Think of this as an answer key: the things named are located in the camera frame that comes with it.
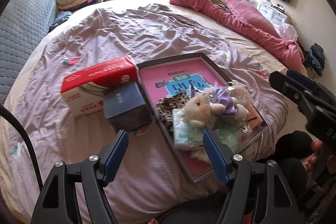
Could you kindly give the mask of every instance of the leopard print fabric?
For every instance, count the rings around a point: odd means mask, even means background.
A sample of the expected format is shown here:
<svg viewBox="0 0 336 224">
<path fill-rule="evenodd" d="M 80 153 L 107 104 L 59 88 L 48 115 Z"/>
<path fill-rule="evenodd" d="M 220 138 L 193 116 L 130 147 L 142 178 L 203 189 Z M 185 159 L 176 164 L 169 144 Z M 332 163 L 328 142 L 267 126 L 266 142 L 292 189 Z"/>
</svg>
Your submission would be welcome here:
<svg viewBox="0 0 336 224">
<path fill-rule="evenodd" d="M 181 91 L 172 97 L 162 98 L 156 103 L 160 121 L 167 128 L 171 137 L 173 137 L 172 110 L 183 108 L 187 101 L 189 101 L 187 93 Z"/>
</svg>

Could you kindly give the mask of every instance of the purple ribbon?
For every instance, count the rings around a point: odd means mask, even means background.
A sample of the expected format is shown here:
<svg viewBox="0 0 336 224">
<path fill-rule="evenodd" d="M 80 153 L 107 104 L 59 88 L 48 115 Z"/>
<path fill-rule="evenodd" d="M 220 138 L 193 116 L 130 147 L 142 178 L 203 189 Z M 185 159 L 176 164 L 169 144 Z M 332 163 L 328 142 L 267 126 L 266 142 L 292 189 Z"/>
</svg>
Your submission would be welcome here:
<svg viewBox="0 0 336 224">
<path fill-rule="evenodd" d="M 215 85 L 213 87 L 213 91 L 212 91 L 212 95 L 215 95 L 217 97 L 217 102 L 225 105 L 225 115 L 230 115 L 230 116 L 234 116 L 237 115 L 237 109 L 233 104 L 233 100 L 231 98 L 231 96 L 229 95 L 229 93 L 226 91 L 227 87 L 223 87 L 223 86 L 218 86 L 218 83 L 215 82 Z"/>
</svg>

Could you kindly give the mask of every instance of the wrinkled blanket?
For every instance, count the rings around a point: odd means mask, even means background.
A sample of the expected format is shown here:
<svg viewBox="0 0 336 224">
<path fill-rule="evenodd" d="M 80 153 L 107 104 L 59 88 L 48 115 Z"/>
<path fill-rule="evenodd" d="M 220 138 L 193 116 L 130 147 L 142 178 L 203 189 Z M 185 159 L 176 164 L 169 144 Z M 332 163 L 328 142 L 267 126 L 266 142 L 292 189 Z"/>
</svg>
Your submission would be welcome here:
<svg viewBox="0 0 336 224">
<path fill-rule="evenodd" d="M 97 9 L 45 47 L 14 112 L 31 138 L 43 181 L 56 161 L 83 161 L 98 153 L 116 134 L 102 111 L 80 118 L 71 114 L 60 95 L 66 75 L 122 55 L 131 55 L 140 63 L 190 52 L 205 53 L 230 78 L 251 89 L 255 106 L 268 128 L 246 157 L 258 159 L 271 154 L 275 135 L 286 122 L 288 106 L 285 97 L 259 76 L 269 74 L 257 61 L 197 22 L 173 14 L 166 6 L 148 5 L 121 14 Z M 70 57 L 80 57 L 80 61 L 70 67 L 63 65 L 62 60 Z M 8 176 L 19 193 L 17 196 L 6 189 L 6 198 L 14 199 L 15 210 L 29 219 L 39 190 L 26 146 L 12 128 L 6 149 Z M 198 183 L 190 182 L 158 127 L 152 124 L 144 135 L 130 136 L 115 180 L 105 192 L 119 223 L 136 224 L 220 188 L 215 175 Z M 83 223 L 90 223 L 81 185 L 77 193 Z"/>
<path fill-rule="evenodd" d="M 230 5 L 230 3 L 224 1 L 224 4 L 230 9 L 232 14 L 226 12 L 210 0 L 170 0 L 170 4 L 192 8 L 195 11 L 199 11 L 215 19 L 229 29 L 257 42 L 268 52 L 273 54 L 287 68 L 301 72 L 304 56 L 299 45 L 295 41 L 283 41 L 241 20 L 239 15 L 234 12 L 232 7 L 234 4 Z"/>
</svg>

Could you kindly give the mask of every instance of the pink comforter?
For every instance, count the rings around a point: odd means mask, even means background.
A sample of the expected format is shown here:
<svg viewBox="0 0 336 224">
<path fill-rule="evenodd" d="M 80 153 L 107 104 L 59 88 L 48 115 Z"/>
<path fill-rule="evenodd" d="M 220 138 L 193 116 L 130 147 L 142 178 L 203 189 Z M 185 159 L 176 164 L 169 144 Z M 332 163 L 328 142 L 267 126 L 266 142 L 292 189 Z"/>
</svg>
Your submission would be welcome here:
<svg viewBox="0 0 336 224">
<path fill-rule="evenodd" d="M 232 7 L 237 6 L 238 0 L 223 0 L 223 2 L 232 11 Z M 283 41 L 251 24 L 242 20 L 235 11 L 226 12 L 223 8 L 212 3 L 210 0 L 170 0 L 170 4 L 182 7 L 192 8 L 197 12 L 201 12 L 228 27 L 229 29 L 257 42 L 260 46 L 273 54 L 287 68 L 301 72 L 302 61 L 305 59 L 299 45 L 295 41 Z M 259 13 L 254 7 L 251 10 Z"/>
</svg>

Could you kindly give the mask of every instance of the green label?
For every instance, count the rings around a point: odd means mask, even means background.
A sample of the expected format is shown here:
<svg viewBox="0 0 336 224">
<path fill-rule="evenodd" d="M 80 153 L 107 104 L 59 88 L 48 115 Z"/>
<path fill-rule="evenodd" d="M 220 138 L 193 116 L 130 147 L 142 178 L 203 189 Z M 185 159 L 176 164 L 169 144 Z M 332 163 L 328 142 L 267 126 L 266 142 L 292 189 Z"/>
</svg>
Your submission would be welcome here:
<svg viewBox="0 0 336 224">
<path fill-rule="evenodd" d="M 186 79 L 189 79 L 189 78 L 190 78 L 190 75 L 183 74 L 183 75 L 174 76 L 173 80 L 178 82 L 178 81 L 186 80 Z"/>
</svg>

